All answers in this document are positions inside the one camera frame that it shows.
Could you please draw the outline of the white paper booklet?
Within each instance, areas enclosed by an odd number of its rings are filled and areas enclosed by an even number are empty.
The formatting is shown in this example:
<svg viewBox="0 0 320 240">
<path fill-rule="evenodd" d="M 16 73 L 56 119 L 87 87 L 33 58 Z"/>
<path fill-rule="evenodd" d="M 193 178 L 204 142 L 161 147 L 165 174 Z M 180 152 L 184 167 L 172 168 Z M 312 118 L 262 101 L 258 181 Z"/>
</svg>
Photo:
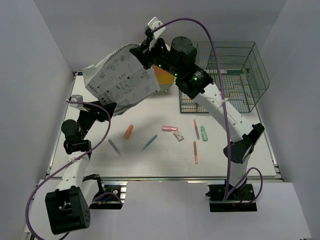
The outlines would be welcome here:
<svg viewBox="0 0 320 240">
<path fill-rule="evenodd" d="M 97 65 L 82 69 L 85 88 L 102 105 L 116 103 L 113 114 L 122 115 L 160 90 L 153 68 L 144 69 L 130 52 L 130 43 L 110 53 Z"/>
</svg>

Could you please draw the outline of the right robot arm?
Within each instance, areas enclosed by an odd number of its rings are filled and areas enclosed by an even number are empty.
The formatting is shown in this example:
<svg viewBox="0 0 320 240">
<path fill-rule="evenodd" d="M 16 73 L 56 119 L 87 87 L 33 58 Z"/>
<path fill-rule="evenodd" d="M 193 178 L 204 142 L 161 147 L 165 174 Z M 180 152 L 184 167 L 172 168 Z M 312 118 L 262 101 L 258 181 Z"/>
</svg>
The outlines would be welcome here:
<svg viewBox="0 0 320 240">
<path fill-rule="evenodd" d="M 236 200 L 244 193 L 248 176 L 248 161 L 265 128 L 253 124 L 239 113 L 225 98 L 222 86 L 196 65 L 197 49 L 182 36 L 175 37 L 170 49 L 162 38 L 154 45 L 149 39 L 130 50 L 144 69 L 157 66 L 175 77 L 178 89 L 203 107 L 226 131 L 227 145 L 223 150 L 227 157 L 227 177 L 224 184 L 224 200 Z"/>
</svg>

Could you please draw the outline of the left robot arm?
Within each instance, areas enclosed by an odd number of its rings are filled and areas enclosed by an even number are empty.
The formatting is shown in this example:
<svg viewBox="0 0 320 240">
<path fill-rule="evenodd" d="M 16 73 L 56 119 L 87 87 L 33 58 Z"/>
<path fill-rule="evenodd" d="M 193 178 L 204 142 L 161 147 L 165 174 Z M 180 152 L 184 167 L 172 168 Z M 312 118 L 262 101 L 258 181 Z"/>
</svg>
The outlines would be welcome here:
<svg viewBox="0 0 320 240">
<path fill-rule="evenodd" d="M 68 119 L 61 125 L 68 166 L 53 192 L 45 196 L 51 231 L 54 235 L 87 229 L 91 223 L 93 199 L 105 196 L 106 187 L 99 174 L 85 175 L 91 159 L 91 141 L 86 135 L 95 122 L 109 121 L 117 104 L 102 105 L 98 101 L 81 106 L 77 120 Z"/>
</svg>

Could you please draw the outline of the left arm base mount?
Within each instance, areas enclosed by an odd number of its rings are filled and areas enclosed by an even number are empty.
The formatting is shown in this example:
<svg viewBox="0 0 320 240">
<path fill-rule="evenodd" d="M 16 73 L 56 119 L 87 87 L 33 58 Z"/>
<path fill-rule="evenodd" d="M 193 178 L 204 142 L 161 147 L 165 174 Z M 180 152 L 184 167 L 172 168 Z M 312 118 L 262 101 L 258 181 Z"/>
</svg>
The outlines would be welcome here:
<svg viewBox="0 0 320 240">
<path fill-rule="evenodd" d="M 106 182 L 89 206 L 91 210 L 120 210 L 125 202 L 126 182 Z"/>
</svg>

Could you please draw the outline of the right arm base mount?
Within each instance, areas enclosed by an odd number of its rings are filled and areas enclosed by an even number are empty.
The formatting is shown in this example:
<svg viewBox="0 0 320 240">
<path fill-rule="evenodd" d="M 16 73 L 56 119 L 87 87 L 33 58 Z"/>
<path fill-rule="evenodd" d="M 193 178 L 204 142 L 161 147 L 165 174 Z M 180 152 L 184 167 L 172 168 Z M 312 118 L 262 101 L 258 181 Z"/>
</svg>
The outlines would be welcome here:
<svg viewBox="0 0 320 240">
<path fill-rule="evenodd" d="M 244 187 L 235 190 L 225 201 L 225 186 L 223 184 L 210 184 L 205 196 L 209 200 L 211 213 L 237 213 L 257 212 L 257 204 L 254 201 L 255 192 L 252 184 L 245 184 Z"/>
</svg>

